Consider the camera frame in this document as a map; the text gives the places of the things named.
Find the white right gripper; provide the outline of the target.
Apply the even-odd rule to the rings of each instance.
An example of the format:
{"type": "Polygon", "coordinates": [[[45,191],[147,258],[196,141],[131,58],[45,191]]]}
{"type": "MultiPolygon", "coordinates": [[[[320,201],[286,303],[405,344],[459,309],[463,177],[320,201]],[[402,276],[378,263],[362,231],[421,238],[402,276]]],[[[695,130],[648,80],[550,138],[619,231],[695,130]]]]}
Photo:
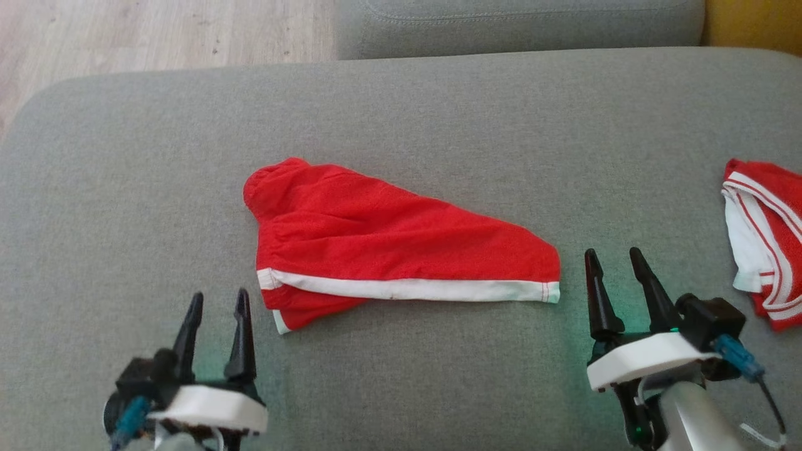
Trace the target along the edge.
{"type": "Polygon", "coordinates": [[[719,449],[721,413],[706,389],[705,368],[719,352],[700,351],[678,330],[682,318],[641,249],[631,247],[634,277],[641,284],[650,332],[624,334],[604,285],[595,249],[585,251],[590,336],[586,368],[590,388],[613,392],[625,440],[635,449],[719,449]]]}

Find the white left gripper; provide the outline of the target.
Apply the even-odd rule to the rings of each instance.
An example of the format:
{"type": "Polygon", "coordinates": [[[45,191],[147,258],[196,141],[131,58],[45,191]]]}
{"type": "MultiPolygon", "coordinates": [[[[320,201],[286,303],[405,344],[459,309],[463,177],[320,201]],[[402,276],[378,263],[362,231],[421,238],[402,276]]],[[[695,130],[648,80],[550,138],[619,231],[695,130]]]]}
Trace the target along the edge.
{"type": "MultiPolygon", "coordinates": [[[[204,295],[193,294],[173,345],[175,375],[182,383],[195,383],[193,359],[203,307],[204,295]]],[[[224,376],[232,382],[252,383],[257,363],[247,289],[239,289],[233,315],[237,328],[224,376]]],[[[242,392],[188,385],[179,388],[166,409],[150,413],[148,419],[155,422],[155,450],[238,450],[244,438],[267,432],[269,415],[262,403],[242,392]]]]}

